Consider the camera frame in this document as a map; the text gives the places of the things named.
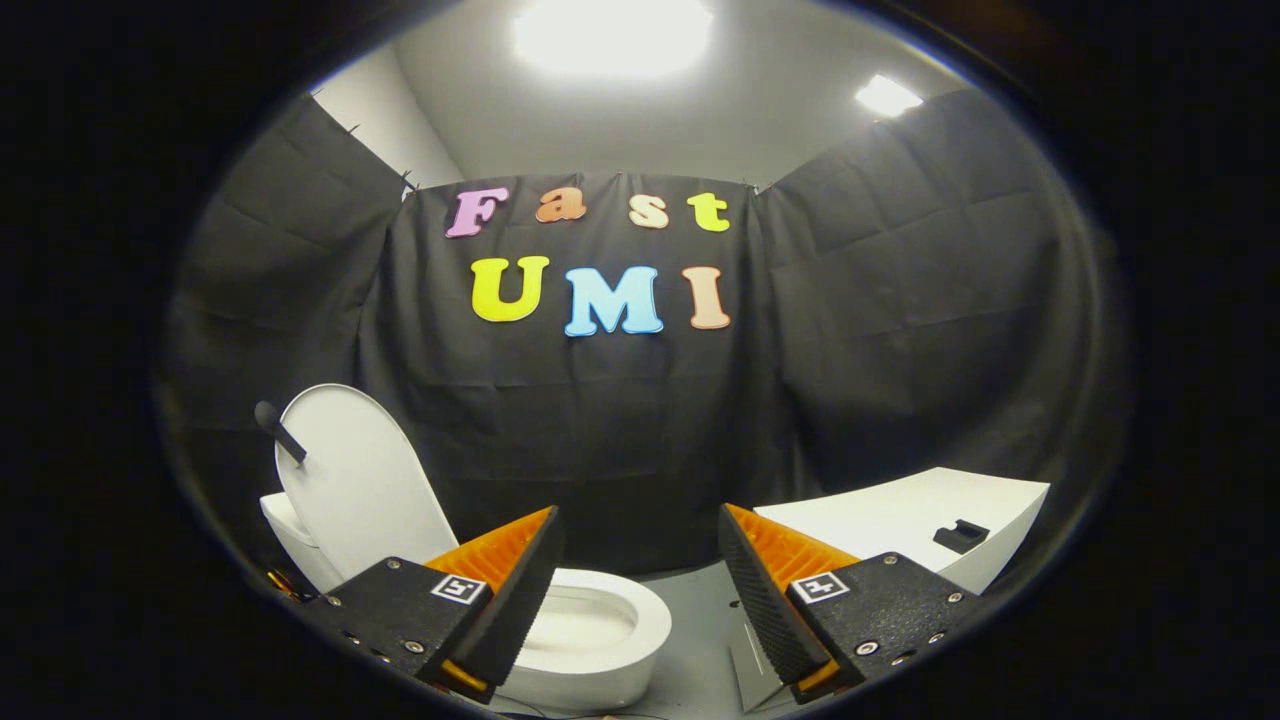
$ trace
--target pink letter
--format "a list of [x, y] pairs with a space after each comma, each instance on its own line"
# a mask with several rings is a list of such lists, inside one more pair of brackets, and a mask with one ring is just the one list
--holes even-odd
[[685, 268], [685, 279], [694, 290], [694, 316], [690, 325], [700, 331], [713, 331], [728, 327], [728, 315], [719, 305], [719, 290], [716, 287], [716, 278], [719, 270], [716, 268]]
[[498, 202], [511, 197], [506, 187], [492, 187], [489, 190], [472, 190], [458, 193], [458, 214], [453, 218], [453, 227], [444, 231], [444, 237], [467, 237], [480, 232], [480, 223], [488, 223], [493, 211], [498, 209]]

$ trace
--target ceiling light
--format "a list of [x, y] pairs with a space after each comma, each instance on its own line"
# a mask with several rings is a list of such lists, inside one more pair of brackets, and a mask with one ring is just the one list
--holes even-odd
[[543, 0], [516, 19], [516, 53], [556, 73], [655, 76], [689, 67], [710, 22], [691, 0]]
[[867, 87], [855, 95], [859, 102], [872, 110], [891, 118], [901, 115], [902, 110], [924, 102], [919, 96], [884, 76], [876, 76]]

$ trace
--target letter u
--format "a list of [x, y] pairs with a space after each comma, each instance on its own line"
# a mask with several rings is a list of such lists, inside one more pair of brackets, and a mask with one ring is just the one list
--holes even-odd
[[490, 323], [511, 323], [527, 318], [543, 299], [543, 268], [552, 261], [541, 255], [530, 255], [516, 261], [525, 270], [524, 290], [520, 300], [503, 302], [498, 297], [502, 284], [502, 272], [511, 263], [502, 258], [485, 258], [471, 263], [475, 284], [471, 287], [471, 309]]

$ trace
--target foam letter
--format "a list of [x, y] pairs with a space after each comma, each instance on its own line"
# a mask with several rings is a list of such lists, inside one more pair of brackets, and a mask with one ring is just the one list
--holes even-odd
[[694, 219], [704, 231], [724, 232], [728, 229], [728, 220], [719, 217], [717, 210], [728, 210], [728, 202], [717, 200], [712, 192], [704, 192], [689, 199], [694, 206]]
[[507, 263], [502, 258], [485, 258], [471, 263], [471, 272], [476, 274], [475, 284], [471, 287], [471, 309], [490, 323], [511, 323], [529, 316], [538, 307], [543, 299], [543, 268], [552, 261], [541, 255], [530, 255], [516, 261], [525, 270], [525, 287], [520, 292], [520, 300], [503, 302], [498, 297], [498, 287], [502, 282], [502, 272], [507, 269]]
[[595, 268], [575, 268], [564, 273], [564, 278], [573, 286], [573, 316], [570, 324], [564, 325], [564, 334], [570, 337], [595, 334], [591, 310], [595, 310], [595, 316], [607, 333], [618, 327], [622, 310], [627, 311], [627, 319], [622, 323], [623, 332], [640, 334], [660, 331], [662, 320], [658, 319], [653, 306], [653, 279], [657, 277], [658, 270], [653, 268], [644, 265], [627, 268], [618, 281], [618, 288], [609, 290], [609, 284]]
[[680, 274], [685, 275], [685, 279], [694, 288], [694, 316], [689, 324], [700, 331], [728, 327], [728, 315], [721, 309], [719, 290], [716, 288], [719, 270], [716, 268], [685, 268]]
[[493, 211], [498, 209], [498, 202], [508, 197], [511, 197], [511, 191], [506, 187], [460, 192], [458, 214], [453, 218], [453, 227], [444, 231], [444, 237], [476, 234], [480, 232], [480, 223], [488, 223], [489, 218], [493, 218]]
[[671, 218], [663, 210], [667, 202], [654, 195], [632, 195], [631, 211], [627, 217], [641, 228], [664, 228]]
[[544, 195], [538, 209], [539, 223], [554, 223], [556, 220], [576, 220], [586, 214], [586, 205], [582, 205], [582, 191], [576, 187], [558, 187]]

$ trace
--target gray floor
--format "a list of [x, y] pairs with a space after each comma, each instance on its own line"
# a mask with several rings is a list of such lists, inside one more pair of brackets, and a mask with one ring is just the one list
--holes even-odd
[[[649, 715], [666, 720], [768, 720], [796, 710], [790, 692], [783, 691], [764, 710], [742, 712], [730, 637], [740, 632], [746, 615], [737, 600], [733, 582], [723, 562], [676, 575], [641, 579], [671, 609], [671, 637], [658, 652], [649, 692], [635, 705], [613, 712], [620, 719]], [[824, 701], [815, 701], [813, 707]], [[525, 703], [500, 696], [489, 705], [494, 712], [530, 712]], [[581, 712], [538, 708], [548, 717], [584, 717]], [[605, 717], [607, 714], [588, 716]]]

